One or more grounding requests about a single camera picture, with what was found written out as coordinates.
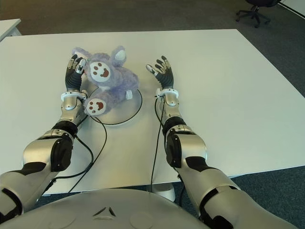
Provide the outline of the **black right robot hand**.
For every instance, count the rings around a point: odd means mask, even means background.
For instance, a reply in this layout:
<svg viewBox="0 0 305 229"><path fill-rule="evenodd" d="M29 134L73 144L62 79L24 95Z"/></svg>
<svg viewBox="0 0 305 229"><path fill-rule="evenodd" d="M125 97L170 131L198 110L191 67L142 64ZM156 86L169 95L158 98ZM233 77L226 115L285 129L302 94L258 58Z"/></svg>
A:
<svg viewBox="0 0 305 229"><path fill-rule="evenodd" d="M162 89L173 89L174 78L171 65L165 56L161 56L161 59L156 60L154 67L147 64L146 70L157 79Z"/></svg>

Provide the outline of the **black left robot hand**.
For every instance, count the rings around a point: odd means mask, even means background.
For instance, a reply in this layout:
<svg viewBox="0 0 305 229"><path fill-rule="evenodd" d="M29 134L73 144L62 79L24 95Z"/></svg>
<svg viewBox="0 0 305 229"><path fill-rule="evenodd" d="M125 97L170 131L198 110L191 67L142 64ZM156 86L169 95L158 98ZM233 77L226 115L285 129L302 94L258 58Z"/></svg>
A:
<svg viewBox="0 0 305 229"><path fill-rule="evenodd" d="M86 60L74 54L68 61L66 74L65 74L65 85L67 91L74 90L79 91L81 88L82 79L81 76L84 73Z"/></svg>

